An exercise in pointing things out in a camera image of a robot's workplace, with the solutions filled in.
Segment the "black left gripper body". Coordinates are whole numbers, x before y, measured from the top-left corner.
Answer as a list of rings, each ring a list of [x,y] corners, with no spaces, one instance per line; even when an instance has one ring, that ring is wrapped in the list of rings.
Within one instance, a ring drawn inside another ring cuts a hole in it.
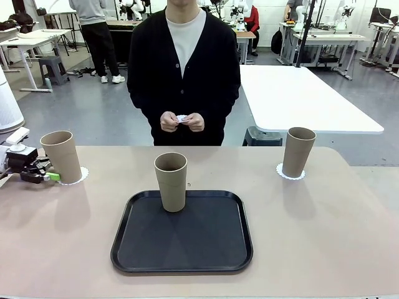
[[[6,166],[12,173],[20,173],[26,166],[32,164],[38,157],[36,148],[26,147],[20,152],[11,149],[6,152]]]

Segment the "person's left hand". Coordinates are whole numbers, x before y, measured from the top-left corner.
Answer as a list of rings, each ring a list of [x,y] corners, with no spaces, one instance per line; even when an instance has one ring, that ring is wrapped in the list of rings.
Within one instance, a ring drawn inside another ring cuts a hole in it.
[[[188,126],[192,132],[201,132],[204,130],[204,119],[199,113],[192,113],[183,119],[183,124]]]

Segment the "person's right hand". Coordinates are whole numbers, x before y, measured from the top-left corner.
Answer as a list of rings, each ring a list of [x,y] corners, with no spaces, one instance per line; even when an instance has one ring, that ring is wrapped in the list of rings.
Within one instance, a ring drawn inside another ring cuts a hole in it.
[[[165,132],[172,133],[177,130],[179,119],[173,112],[164,112],[160,117],[161,129]]]

